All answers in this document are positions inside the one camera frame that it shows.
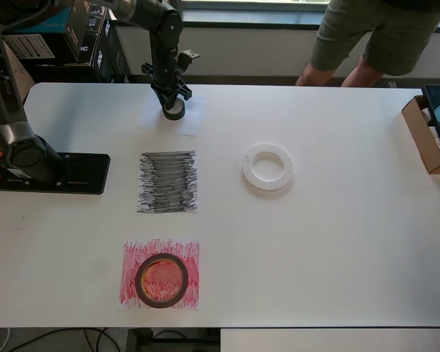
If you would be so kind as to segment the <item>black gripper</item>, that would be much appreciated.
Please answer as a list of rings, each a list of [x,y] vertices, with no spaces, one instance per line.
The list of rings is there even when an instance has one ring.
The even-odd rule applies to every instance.
[[[191,92],[176,67],[169,67],[165,72],[152,64],[145,63],[142,65],[142,72],[149,77],[164,110],[172,110],[176,106],[177,99],[187,101],[191,98]]]

